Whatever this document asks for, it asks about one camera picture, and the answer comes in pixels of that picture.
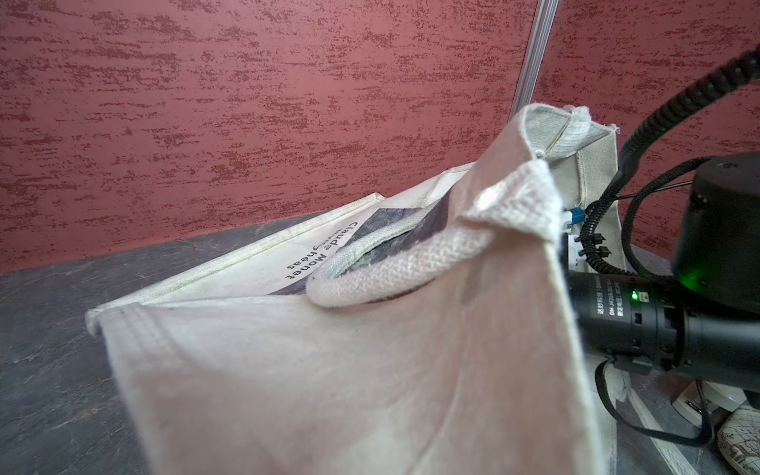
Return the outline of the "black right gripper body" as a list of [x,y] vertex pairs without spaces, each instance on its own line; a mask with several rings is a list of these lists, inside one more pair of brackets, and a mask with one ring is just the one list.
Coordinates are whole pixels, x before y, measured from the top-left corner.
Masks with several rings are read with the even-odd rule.
[[615,367],[758,391],[758,315],[629,275],[570,272],[567,286],[585,348]]

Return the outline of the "beige canvas tote bag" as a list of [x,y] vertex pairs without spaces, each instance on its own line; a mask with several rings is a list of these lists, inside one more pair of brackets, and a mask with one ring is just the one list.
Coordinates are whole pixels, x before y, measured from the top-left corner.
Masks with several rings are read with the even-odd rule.
[[152,473],[613,473],[559,249],[617,134],[526,106],[471,164],[88,311]]

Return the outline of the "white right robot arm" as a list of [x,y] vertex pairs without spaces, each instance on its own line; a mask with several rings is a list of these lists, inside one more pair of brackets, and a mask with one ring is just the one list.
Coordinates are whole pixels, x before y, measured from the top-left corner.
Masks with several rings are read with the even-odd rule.
[[672,372],[742,390],[759,406],[759,156],[695,170],[661,279],[572,272],[569,295],[590,352],[617,368]]

